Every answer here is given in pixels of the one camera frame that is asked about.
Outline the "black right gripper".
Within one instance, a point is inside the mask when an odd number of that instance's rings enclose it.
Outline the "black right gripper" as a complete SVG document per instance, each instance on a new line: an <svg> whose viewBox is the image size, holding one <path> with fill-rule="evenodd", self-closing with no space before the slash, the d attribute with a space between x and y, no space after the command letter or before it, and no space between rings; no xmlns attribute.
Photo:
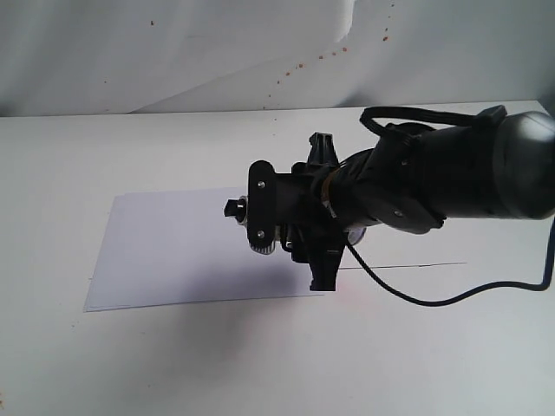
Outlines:
<svg viewBox="0 0 555 416"><path fill-rule="evenodd" d="M373 215L340 167L331 133L313 133L307 163L276 172L275 225L281 248L310 266L311 291L335 291L349 234L373 224Z"/></svg>

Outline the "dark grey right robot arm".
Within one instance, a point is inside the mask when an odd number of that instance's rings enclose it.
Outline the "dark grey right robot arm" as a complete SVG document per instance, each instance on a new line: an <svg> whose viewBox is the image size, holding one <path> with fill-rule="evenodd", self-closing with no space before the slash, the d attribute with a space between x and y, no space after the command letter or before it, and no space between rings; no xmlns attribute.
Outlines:
<svg viewBox="0 0 555 416"><path fill-rule="evenodd" d="M449 218L544 219L554 214L554 120L502 106L476 115L369 107L361 123L378 141L339 161L329 140L273 173L264 221L333 290L354 230L384 224L421 235Z"/></svg>

